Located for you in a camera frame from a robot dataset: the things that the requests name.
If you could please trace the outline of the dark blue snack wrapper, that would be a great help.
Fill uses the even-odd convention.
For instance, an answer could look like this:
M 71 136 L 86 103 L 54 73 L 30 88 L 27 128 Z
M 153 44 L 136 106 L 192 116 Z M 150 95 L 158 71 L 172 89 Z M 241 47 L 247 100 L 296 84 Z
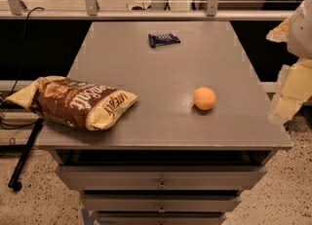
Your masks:
M 160 35 L 149 34 L 148 40 L 151 48 L 180 43 L 179 38 L 173 33 L 165 33 Z

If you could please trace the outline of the bottom grey drawer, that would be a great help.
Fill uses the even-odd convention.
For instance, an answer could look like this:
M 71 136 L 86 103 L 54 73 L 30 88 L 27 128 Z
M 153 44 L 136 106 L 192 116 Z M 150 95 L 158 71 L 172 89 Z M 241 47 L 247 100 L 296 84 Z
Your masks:
M 224 214 L 97 214 L 100 225 L 221 225 L 225 219 Z

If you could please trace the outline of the orange fruit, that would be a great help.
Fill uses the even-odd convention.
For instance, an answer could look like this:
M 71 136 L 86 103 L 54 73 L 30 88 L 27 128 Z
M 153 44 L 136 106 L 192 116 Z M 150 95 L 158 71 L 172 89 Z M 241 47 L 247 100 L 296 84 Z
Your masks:
M 193 101 L 200 110 L 210 110 L 216 103 L 216 95 L 211 89 L 202 87 L 194 92 Z

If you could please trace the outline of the brown yellow chip bag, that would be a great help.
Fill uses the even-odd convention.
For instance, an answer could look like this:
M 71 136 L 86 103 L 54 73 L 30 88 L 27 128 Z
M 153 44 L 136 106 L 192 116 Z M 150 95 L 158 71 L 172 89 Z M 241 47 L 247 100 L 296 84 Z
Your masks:
M 135 94 L 61 76 L 39 77 L 7 97 L 42 119 L 86 131 L 105 131 L 137 101 Z

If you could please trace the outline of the black rod with wheel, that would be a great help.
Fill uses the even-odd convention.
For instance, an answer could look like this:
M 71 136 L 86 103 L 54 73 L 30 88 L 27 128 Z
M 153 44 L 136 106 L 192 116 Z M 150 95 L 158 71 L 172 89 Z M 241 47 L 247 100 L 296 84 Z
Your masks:
M 18 192 L 22 187 L 22 184 L 19 181 L 19 177 L 20 177 L 22 169 L 23 169 L 23 167 L 27 161 L 29 153 L 30 153 L 35 141 L 36 141 L 36 138 L 37 138 L 39 132 L 42 130 L 42 127 L 43 127 L 43 120 L 41 118 L 39 118 L 35 122 L 35 125 L 32 129 L 32 132 L 31 132 L 26 144 L 24 145 L 24 147 L 22 149 L 21 155 L 19 157 L 19 161 L 18 161 L 18 163 L 15 167 L 15 170 L 11 176 L 11 179 L 8 183 L 8 187 L 11 188 L 14 192 Z

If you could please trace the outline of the middle grey drawer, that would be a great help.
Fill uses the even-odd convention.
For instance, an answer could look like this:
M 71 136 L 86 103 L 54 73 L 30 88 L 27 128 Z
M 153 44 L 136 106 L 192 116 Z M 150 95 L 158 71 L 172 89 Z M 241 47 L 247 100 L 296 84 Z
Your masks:
M 210 195 L 82 195 L 87 209 L 125 212 L 227 212 L 242 199 L 239 196 Z

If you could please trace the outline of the grey drawer cabinet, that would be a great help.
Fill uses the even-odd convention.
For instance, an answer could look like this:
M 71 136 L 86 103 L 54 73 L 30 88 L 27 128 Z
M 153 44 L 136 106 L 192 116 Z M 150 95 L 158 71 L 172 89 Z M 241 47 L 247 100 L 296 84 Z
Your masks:
M 175 34 L 179 44 L 151 48 L 148 35 Z M 37 144 L 58 167 L 266 167 L 289 149 L 285 130 L 267 118 L 270 102 L 227 22 L 96 22 L 69 77 L 137 95 L 108 131 L 47 123 Z M 216 95 L 210 110 L 193 101 L 199 88 Z M 246 190 L 87 191 L 82 195 L 239 196 Z M 228 212 L 125 212 L 208 214 Z

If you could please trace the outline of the top grey drawer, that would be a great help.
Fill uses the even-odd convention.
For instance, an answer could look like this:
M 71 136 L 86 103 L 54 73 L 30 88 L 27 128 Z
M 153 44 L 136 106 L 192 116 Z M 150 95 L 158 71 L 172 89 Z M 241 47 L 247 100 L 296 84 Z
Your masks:
M 266 167 L 57 167 L 69 189 L 87 191 L 249 190 Z

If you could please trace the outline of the grey drawer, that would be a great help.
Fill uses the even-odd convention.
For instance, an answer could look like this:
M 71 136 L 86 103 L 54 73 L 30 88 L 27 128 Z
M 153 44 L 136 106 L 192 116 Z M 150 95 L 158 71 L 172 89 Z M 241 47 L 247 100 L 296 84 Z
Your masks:
M 210 195 L 82 195 L 87 209 L 125 212 L 227 212 L 242 199 L 239 196 Z
M 87 191 L 249 190 L 266 167 L 57 167 L 69 189 Z
M 97 214 L 100 225 L 221 225 L 225 219 L 224 214 Z

